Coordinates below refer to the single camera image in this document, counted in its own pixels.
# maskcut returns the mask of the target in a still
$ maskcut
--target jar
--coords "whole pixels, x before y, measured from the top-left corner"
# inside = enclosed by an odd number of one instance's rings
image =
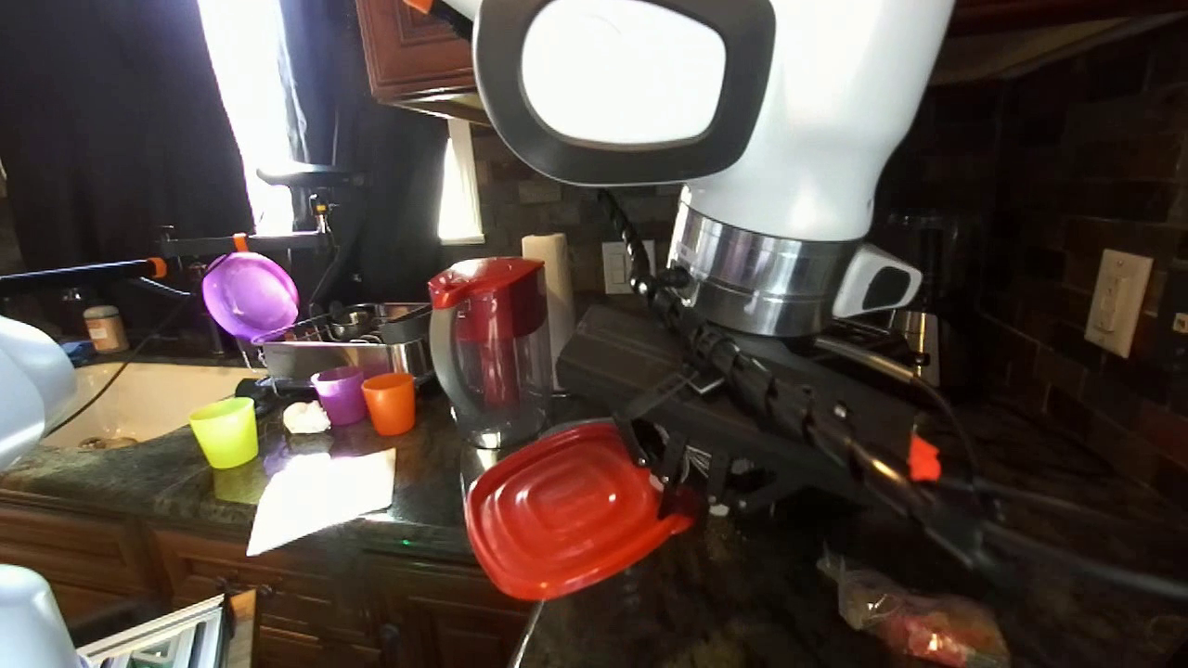
[[[126,330],[115,303],[91,303],[81,313],[81,321],[96,351],[126,351]]]

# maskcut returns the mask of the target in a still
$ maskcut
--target orange cup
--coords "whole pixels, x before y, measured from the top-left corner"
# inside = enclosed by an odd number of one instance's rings
[[[362,379],[362,400],[373,434],[408,434],[417,428],[417,384],[403,373]]]

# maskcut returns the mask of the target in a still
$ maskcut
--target plastic bag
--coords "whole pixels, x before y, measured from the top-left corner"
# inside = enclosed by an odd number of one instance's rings
[[[921,596],[894,578],[825,552],[815,568],[839,588],[839,617],[900,656],[952,668],[1007,668],[993,617],[965,596]]]

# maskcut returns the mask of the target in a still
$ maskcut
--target countertop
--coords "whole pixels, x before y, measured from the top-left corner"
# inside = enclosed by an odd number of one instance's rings
[[[1014,423],[973,420],[978,434],[993,428]],[[471,561],[460,502],[493,458],[451,428],[439,392],[419,400],[408,439],[373,439],[360,423],[319,442],[263,423],[263,458],[236,473],[206,473],[188,432],[129,448],[32,448],[0,475],[0,492],[246,535],[266,473],[300,448],[392,448],[392,505],[347,532],[373,551]],[[1075,486],[1082,473],[1063,475],[1045,486]],[[825,551],[926,596],[965,594],[987,605],[1014,664],[1170,664],[1188,647],[1185,605],[1086,588],[1058,568],[1030,568],[1018,589],[998,589],[889,514],[795,497],[757,517],[701,521],[632,572],[538,605],[518,664],[894,664],[876,638],[839,620],[836,582],[815,572]]]

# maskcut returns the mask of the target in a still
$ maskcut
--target pink cup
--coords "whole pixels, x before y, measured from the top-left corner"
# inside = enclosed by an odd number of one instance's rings
[[[362,406],[362,369],[325,369],[316,373],[311,389],[319,392],[321,412],[329,417],[329,423],[360,423],[368,420],[368,406]]]

